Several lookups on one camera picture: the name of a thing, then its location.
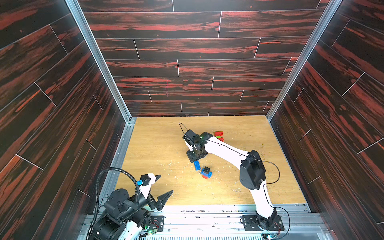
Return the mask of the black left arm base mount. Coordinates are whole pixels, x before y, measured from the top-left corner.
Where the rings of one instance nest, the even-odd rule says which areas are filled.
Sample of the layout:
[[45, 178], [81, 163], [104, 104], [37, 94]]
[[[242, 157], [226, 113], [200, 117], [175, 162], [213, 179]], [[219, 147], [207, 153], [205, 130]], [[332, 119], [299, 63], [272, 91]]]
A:
[[150, 234], [155, 234], [158, 232], [163, 232], [164, 230], [164, 221], [165, 216], [151, 216], [150, 218], [150, 224], [147, 228], [147, 232]]

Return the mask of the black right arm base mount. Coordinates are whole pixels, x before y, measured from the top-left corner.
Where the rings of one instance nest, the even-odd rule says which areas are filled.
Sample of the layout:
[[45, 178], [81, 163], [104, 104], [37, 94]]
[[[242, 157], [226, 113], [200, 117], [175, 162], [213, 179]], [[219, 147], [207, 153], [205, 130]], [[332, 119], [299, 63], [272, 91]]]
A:
[[259, 214], [243, 215], [240, 223], [244, 226], [245, 231], [282, 232], [285, 230], [281, 216], [275, 212], [269, 218], [264, 218]]

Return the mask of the black square brick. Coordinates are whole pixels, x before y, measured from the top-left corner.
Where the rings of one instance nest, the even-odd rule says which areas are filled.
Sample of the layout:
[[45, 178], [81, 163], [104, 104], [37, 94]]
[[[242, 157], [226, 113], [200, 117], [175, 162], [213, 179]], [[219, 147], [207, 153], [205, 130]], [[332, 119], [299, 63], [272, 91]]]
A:
[[204, 167], [202, 169], [202, 174], [209, 176], [211, 174], [211, 169], [209, 167]]

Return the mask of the blue long brick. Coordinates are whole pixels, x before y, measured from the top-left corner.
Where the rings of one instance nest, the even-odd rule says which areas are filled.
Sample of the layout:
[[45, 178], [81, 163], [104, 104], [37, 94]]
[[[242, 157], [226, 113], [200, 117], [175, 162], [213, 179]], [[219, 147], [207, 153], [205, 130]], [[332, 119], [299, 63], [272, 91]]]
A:
[[202, 169], [202, 170], [201, 170], [201, 175], [202, 175], [205, 179], [211, 178], [212, 174], [213, 174], [212, 172], [210, 172], [210, 171], [206, 171], [205, 169]]
[[194, 167], [196, 171], [201, 170], [200, 162], [198, 160], [194, 161]]

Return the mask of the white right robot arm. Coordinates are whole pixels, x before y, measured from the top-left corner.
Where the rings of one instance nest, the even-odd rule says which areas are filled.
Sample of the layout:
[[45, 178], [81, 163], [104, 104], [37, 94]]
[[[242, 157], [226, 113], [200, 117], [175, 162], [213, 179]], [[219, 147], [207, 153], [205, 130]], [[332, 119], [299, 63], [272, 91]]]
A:
[[213, 154], [235, 166], [239, 170], [241, 184], [252, 194], [259, 226], [267, 230], [274, 225], [278, 214], [268, 194], [266, 168], [258, 152], [237, 149], [207, 132], [198, 135], [188, 130], [183, 139], [189, 148], [187, 156], [192, 163]]

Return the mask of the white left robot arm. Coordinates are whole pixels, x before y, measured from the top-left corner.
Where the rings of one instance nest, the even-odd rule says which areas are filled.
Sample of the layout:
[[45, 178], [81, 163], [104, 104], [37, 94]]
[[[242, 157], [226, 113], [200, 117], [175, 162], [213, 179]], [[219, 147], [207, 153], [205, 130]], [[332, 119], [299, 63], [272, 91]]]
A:
[[160, 221], [151, 219], [151, 211], [161, 211], [174, 191], [155, 199], [150, 191], [161, 175], [145, 174], [138, 181], [129, 177], [135, 183], [135, 194], [130, 196], [126, 189], [113, 191], [101, 216], [93, 218], [87, 240], [133, 240], [141, 232], [149, 235], [159, 230]]

